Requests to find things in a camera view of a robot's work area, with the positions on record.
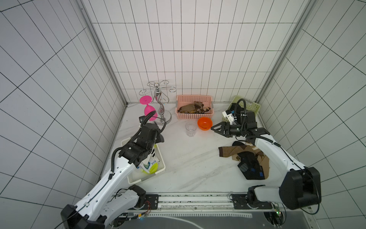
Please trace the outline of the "white sock neon yellow toe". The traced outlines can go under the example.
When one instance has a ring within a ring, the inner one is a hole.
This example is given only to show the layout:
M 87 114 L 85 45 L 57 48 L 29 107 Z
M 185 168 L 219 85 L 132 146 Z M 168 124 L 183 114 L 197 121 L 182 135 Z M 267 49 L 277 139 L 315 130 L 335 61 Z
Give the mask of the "white sock neon yellow toe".
M 146 159 L 137 167 L 145 174 L 154 174 L 158 170 L 160 159 L 156 156 L 155 148 Z

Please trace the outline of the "brown tan knit sock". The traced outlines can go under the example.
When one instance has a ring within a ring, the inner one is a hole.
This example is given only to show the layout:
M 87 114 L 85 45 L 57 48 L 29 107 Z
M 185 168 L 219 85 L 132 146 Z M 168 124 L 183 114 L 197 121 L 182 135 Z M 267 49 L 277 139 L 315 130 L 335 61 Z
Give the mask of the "brown tan knit sock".
M 208 114 L 211 108 L 204 106 L 202 102 L 195 101 L 192 104 L 182 106 L 178 109 L 180 114 Z
M 249 152 L 253 155 L 256 155 L 256 152 L 251 146 L 242 144 L 242 142 L 239 143 L 239 145 L 236 144 L 235 146 L 219 147 L 219 156 L 224 158 L 231 157 L 232 160 L 239 161 L 241 159 L 239 154 L 241 153 Z

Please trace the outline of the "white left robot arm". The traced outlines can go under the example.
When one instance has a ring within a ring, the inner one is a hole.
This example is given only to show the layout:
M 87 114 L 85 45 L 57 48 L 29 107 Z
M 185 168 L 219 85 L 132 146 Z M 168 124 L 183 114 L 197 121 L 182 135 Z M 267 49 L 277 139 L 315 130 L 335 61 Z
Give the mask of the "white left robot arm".
M 104 229 L 129 209 L 144 207 L 144 189 L 132 185 L 119 193 L 119 186 L 136 168 L 144 168 L 143 161 L 153 153 L 155 144 L 164 142 L 165 128 L 150 123 L 152 116 L 153 112 L 143 117 L 138 131 L 113 151 L 110 172 L 75 205 L 63 208 L 61 224 L 66 229 Z

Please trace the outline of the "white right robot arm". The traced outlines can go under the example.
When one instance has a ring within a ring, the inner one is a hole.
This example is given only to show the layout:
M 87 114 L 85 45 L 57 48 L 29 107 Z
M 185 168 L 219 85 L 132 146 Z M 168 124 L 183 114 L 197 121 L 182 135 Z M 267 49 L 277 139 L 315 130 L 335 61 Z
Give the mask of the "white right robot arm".
M 297 210 L 321 203 L 319 171 L 290 156 L 265 128 L 257 126 L 253 112 L 241 111 L 233 116 L 227 110 L 223 116 L 228 121 L 212 126 L 211 130 L 227 138 L 244 137 L 244 141 L 263 152 L 281 174 L 279 186 L 257 185 L 248 189 L 246 201 L 250 207 L 259 202 L 274 202 Z

